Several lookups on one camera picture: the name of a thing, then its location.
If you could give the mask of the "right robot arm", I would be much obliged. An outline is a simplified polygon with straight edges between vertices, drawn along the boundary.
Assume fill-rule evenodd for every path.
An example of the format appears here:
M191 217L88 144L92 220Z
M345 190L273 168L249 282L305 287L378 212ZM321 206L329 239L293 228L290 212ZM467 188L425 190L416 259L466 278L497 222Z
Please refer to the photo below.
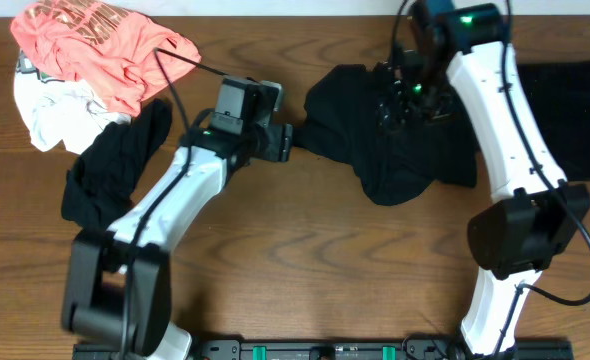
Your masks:
M569 359L566 340L519 340L520 314L538 279L575 234L590 195L568 182L534 119L517 71L509 10L492 3L403 2L416 49L393 43L378 122L387 133L442 118L452 102L468 117L488 171L491 205L467 226L478 266L470 307L449 340L428 337L438 359Z

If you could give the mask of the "black t-shirt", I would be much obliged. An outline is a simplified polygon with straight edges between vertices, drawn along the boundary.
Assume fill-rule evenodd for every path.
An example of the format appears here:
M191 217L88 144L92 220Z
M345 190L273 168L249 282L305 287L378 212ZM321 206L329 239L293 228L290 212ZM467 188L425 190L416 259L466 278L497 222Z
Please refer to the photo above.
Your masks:
M306 119L293 144L350 165L377 205L412 200L435 180L475 187L477 141L459 99L440 120L388 132L379 126L383 90L364 65L336 66L307 93Z

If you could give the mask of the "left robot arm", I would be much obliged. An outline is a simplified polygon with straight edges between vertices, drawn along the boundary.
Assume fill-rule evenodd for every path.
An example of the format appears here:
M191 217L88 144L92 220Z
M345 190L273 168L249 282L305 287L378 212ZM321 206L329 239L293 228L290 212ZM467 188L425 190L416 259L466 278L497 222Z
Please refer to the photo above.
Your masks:
M281 84L226 75L154 187L105 232L72 243L61 323L75 359L186 359L193 338L171 320L170 256L201 209L251 159L288 160L293 128L275 124Z

